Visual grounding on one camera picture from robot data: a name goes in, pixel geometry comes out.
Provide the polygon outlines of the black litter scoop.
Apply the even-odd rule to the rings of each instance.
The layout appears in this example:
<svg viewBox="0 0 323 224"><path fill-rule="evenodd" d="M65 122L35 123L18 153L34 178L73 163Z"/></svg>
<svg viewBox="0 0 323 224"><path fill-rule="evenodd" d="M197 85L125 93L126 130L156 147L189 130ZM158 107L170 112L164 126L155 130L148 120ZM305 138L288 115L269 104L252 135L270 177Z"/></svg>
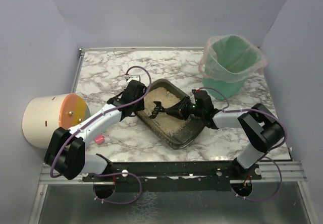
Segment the black litter scoop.
<svg viewBox="0 0 323 224"><path fill-rule="evenodd" d="M155 104L155 108L149 116L150 119L155 119L159 113L166 113L166 109L162 106L160 101L154 101L153 103Z"/></svg>

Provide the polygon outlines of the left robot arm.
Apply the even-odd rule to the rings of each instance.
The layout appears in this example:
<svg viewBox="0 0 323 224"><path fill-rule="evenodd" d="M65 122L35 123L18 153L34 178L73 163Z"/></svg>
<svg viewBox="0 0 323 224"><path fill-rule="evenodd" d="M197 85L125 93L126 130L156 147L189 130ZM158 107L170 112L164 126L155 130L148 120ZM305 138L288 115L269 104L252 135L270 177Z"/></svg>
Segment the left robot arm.
<svg viewBox="0 0 323 224"><path fill-rule="evenodd" d="M110 161L100 154L87 154L86 149L99 134L132 113L144 110L146 91L143 83L131 80L122 93L110 98L88 119L68 129L57 128L44 157L44 162L51 166L50 176L72 180L79 174L102 174Z"/></svg>

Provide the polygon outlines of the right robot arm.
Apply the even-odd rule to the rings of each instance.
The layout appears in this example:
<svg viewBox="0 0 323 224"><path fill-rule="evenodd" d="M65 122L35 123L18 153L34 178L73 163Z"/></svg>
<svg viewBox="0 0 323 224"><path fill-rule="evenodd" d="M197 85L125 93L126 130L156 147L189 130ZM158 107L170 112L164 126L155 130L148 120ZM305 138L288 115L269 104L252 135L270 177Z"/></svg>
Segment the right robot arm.
<svg viewBox="0 0 323 224"><path fill-rule="evenodd" d="M283 124L263 104L241 110L220 110L214 107L205 90L192 91L190 97L184 97L162 112L181 120L196 117L210 129L243 129L249 144L236 157L235 165L244 170L261 160L287 135Z"/></svg>

